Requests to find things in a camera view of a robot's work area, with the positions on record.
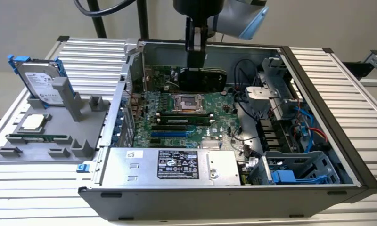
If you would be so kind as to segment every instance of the gray parts holder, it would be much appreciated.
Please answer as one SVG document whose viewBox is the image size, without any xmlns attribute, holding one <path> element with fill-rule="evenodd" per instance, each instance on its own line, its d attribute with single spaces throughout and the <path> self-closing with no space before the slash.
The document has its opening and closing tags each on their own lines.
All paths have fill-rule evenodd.
<svg viewBox="0 0 377 226">
<path fill-rule="evenodd" d="M 0 161 L 79 163 L 91 160 L 109 102 L 102 100 L 101 97 L 81 100 L 77 93 L 70 100 L 69 95 L 70 93 L 65 94 L 65 99 L 67 98 L 65 106 L 69 103 L 74 103 L 77 106 L 71 106 L 71 110 L 62 106 L 50 106 L 45 109 L 43 107 L 39 108 L 38 105 L 27 109 L 14 132 L 6 135 L 7 142 L 0 148 Z M 50 116 L 49 118 L 45 117 L 46 120 L 41 124 L 39 131 L 42 133 L 22 132 L 22 123 L 27 115 L 31 114 Z M 78 115 L 79 121 L 74 121 L 75 115 Z"/>
<path fill-rule="evenodd" d="M 63 107 L 67 109 L 67 112 L 70 116 L 73 117 L 73 120 L 81 121 L 81 112 L 79 112 L 81 97 L 77 93 L 75 93 L 75 96 L 73 97 L 73 94 L 69 88 L 70 84 L 69 84 L 67 77 L 55 77 L 53 80 L 51 86 L 53 86 L 53 89 L 58 91 L 58 94 L 62 99 Z"/>
</svg>

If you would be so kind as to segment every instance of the power supply label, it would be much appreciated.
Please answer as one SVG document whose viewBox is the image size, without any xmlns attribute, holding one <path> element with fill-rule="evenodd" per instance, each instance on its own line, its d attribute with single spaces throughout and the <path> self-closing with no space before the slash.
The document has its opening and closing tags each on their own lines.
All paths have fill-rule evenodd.
<svg viewBox="0 0 377 226">
<path fill-rule="evenodd" d="M 197 151 L 158 151 L 157 178 L 199 179 Z"/>
</svg>

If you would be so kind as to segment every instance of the green circuit board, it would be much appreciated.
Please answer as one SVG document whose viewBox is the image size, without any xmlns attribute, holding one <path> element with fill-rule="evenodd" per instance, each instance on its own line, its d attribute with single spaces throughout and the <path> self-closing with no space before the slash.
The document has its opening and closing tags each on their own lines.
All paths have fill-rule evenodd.
<svg viewBox="0 0 377 226">
<path fill-rule="evenodd" d="M 169 146 L 197 148 L 202 139 L 217 139 L 221 150 L 231 150 L 239 144 L 227 136 L 227 128 L 234 131 L 239 126 L 237 114 L 233 113 L 233 96 L 230 93 L 222 96 L 219 93 L 201 94 L 203 112 L 213 114 L 214 121 L 207 126 L 185 126 L 186 137 L 151 137 L 151 126 L 155 123 L 155 112 L 171 112 L 173 93 L 158 91 L 143 93 L 143 115 L 135 120 L 134 147 Z M 159 139 L 158 144 L 151 144 L 150 139 Z"/>
</svg>

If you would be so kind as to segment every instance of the blue cable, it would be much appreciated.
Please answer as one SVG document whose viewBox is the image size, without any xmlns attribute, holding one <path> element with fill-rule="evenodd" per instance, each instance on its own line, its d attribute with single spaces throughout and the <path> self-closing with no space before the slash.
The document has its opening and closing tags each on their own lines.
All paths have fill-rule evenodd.
<svg viewBox="0 0 377 226">
<path fill-rule="evenodd" d="M 306 115 L 309 117 L 310 125 L 313 127 L 313 125 L 314 125 L 314 117 L 305 110 L 298 109 L 297 107 L 294 108 L 294 110 L 297 110 L 299 113 L 302 113 L 303 115 Z M 309 153 L 310 152 L 311 146 L 313 146 L 313 131 L 310 131 L 309 144 L 307 144 L 307 147 L 306 147 L 306 150 L 303 151 L 303 153 Z"/>
</svg>

